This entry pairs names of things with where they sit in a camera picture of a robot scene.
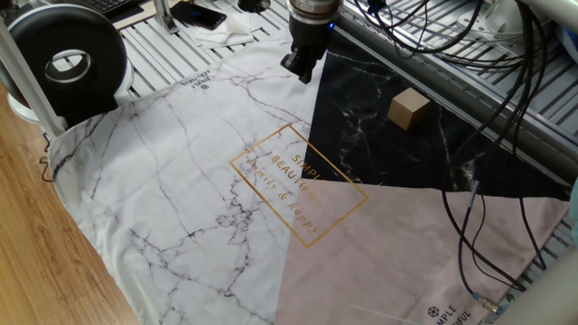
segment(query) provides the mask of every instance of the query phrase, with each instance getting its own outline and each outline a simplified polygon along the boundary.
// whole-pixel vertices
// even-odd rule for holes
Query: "pink fabric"
[[[315,181],[308,182],[312,188],[316,186]],[[324,198],[359,198],[362,190],[369,199],[310,248],[292,236],[275,325],[402,324],[352,305],[424,325],[473,325],[487,314],[461,284],[459,237],[445,213],[439,190],[374,185],[359,185],[358,190],[347,182],[325,182],[322,187]],[[448,193],[448,197],[461,225],[470,193]],[[351,205],[347,200],[332,202],[332,209],[325,205],[320,212],[319,205],[302,194],[298,208],[313,224],[326,228]],[[525,199],[525,204],[530,227],[541,246],[568,204],[548,198]],[[535,256],[519,203],[517,199],[486,197],[486,205],[486,222],[476,248],[517,278]],[[468,238],[473,238],[480,221],[477,198]],[[302,227],[303,221],[294,219],[293,228]],[[463,261],[472,289],[499,301],[508,287],[480,273],[467,247]],[[479,264],[489,270],[483,262]],[[428,313],[432,307],[438,310],[437,314],[432,312],[434,317]]]

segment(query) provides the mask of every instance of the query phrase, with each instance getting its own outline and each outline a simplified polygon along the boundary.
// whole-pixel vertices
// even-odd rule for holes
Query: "black marble fabric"
[[[310,142],[355,182],[440,189],[449,157],[474,127],[433,101],[424,121],[409,132],[388,121],[391,100],[410,87],[408,80],[336,34],[323,69]],[[462,152],[448,190],[471,189],[473,173],[490,145],[481,135]],[[343,180],[320,159],[307,151],[306,162],[327,181]],[[524,197],[568,199],[563,186],[527,163],[518,162],[517,172]],[[482,193],[517,197],[514,175],[511,154],[499,149],[480,179]]]

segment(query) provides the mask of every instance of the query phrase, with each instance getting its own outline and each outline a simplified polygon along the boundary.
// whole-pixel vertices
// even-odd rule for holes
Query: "white cloth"
[[[287,178],[284,168],[298,171],[307,151],[324,63],[305,86],[279,64],[290,46],[284,31],[52,143],[57,192],[137,318],[144,325],[399,324],[352,307],[359,306],[424,325],[477,324],[486,311],[461,285],[458,237],[438,190]],[[299,195],[306,188],[321,194],[319,206]],[[448,196],[452,210],[465,210],[469,193]],[[518,202],[487,200],[476,247],[517,276],[534,255],[521,218],[511,218]],[[567,203],[526,204],[542,245]],[[477,205],[471,222],[480,218]],[[464,267],[491,299],[507,290],[469,258]]]
[[[204,49],[214,49],[229,45],[253,42],[250,14],[228,14],[227,19],[214,31],[206,28],[195,28],[190,36]]]

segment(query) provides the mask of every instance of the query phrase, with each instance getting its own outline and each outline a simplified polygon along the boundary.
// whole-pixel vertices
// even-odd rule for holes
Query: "keyboard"
[[[133,0],[84,0],[84,2],[110,18],[122,11],[125,6],[130,6]]]

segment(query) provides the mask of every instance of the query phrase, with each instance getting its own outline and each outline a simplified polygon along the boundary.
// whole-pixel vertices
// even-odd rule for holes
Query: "wooden floor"
[[[45,145],[0,86],[0,324],[138,324],[52,184],[42,181]]]

